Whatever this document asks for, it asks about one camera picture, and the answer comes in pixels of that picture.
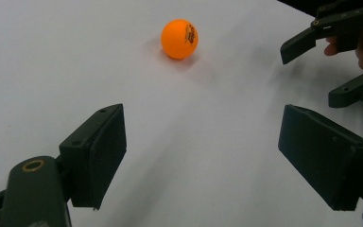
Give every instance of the ball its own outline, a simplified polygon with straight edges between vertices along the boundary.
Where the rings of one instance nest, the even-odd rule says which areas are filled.
[[[161,44],[167,56],[182,60],[196,50],[199,44],[199,34],[193,24],[183,19],[177,19],[164,27]]]

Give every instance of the black bracket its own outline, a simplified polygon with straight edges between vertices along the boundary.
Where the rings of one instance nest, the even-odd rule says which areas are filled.
[[[363,100],[363,75],[352,79],[329,93],[329,107],[347,107]]]
[[[363,199],[363,138],[311,110],[286,105],[279,150],[333,210]]]
[[[316,40],[337,37],[337,51],[357,48],[363,30],[363,0],[300,1],[279,0],[315,17],[310,27],[281,47],[283,64],[287,64],[316,46]]]
[[[11,170],[0,226],[71,226],[67,202],[99,209],[125,153],[123,106],[97,111],[60,144],[58,158],[31,158]]]

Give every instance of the ping pong ball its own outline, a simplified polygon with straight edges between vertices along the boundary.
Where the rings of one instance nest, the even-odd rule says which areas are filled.
[[[177,19],[164,27],[161,44],[167,56],[182,60],[196,50],[199,44],[199,34],[193,24],[183,19]]]

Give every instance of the orange ping pong ball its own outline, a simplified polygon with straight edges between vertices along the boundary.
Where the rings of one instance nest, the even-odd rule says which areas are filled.
[[[182,60],[196,50],[199,44],[199,34],[193,24],[183,19],[177,19],[164,27],[161,44],[167,56]]]

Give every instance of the white surface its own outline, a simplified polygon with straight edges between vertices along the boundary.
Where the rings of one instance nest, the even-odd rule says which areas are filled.
[[[176,18],[199,32],[184,61],[160,47]],[[310,22],[271,0],[0,1],[0,190],[123,103],[128,152],[98,212],[71,208],[74,226],[362,226],[362,201],[332,211],[277,148],[285,104],[363,137],[363,102],[327,107],[361,73],[354,53],[327,58],[319,41],[282,65]]]

